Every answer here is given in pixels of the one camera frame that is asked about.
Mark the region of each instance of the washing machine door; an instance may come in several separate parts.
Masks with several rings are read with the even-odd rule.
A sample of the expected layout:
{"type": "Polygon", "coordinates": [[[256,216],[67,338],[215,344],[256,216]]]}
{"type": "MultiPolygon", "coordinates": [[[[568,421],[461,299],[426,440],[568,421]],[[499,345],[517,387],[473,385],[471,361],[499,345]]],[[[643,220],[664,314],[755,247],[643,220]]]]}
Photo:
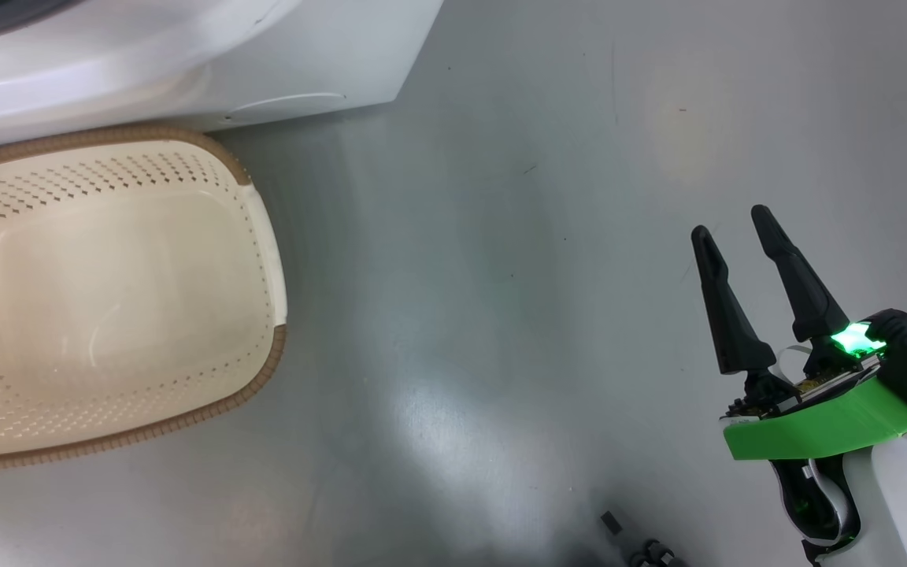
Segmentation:
{"type": "Polygon", "coordinates": [[[299,1],[0,0],[0,130],[148,102],[299,1]]]}

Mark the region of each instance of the concrete floor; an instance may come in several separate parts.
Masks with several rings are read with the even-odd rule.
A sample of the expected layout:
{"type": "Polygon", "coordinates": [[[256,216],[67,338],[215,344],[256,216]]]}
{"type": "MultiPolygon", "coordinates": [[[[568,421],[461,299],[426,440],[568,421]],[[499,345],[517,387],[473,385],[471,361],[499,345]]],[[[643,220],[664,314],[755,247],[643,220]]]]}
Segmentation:
{"type": "Polygon", "coordinates": [[[220,134],[287,272],[277,377],[156,441],[0,472],[0,566],[805,565],[734,463],[688,233],[792,341],[749,208],[846,312],[907,309],[907,3],[447,0],[399,100],[220,134]]]}

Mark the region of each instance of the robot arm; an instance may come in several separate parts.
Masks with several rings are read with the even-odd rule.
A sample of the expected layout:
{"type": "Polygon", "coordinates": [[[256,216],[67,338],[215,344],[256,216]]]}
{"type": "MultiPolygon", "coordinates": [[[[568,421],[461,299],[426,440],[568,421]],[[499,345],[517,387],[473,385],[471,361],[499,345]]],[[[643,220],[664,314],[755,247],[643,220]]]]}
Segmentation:
{"type": "Polygon", "coordinates": [[[771,373],[709,230],[691,233],[720,372],[746,371],[745,396],[721,417],[738,460],[768,460],[807,558],[822,567],[907,566],[907,313],[857,323],[818,279],[767,207],[752,208],[795,321],[810,341],[800,380],[771,373]]]}

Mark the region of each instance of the floor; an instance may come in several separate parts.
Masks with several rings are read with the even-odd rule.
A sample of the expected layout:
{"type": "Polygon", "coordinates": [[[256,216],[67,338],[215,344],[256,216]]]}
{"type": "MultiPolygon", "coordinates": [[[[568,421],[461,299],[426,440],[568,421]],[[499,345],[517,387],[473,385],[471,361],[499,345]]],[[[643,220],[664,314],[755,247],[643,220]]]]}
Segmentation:
{"type": "Polygon", "coordinates": [[[245,408],[0,472],[0,566],[803,566],[734,463],[688,233],[760,337],[770,205],[854,318],[907,309],[907,3],[447,0],[398,100],[219,139],[262,191],[287,354],[245,408]]]}

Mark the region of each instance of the washing machine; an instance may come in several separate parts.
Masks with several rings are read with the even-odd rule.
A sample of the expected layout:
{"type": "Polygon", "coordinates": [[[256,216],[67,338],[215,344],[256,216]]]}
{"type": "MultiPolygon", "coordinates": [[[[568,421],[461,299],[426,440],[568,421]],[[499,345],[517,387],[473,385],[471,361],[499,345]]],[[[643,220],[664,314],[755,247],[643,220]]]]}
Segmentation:
{"type": "Polygon", "coordinates": [[[0,144],[393,100],[442,0],[0,0],[0,144]]]}

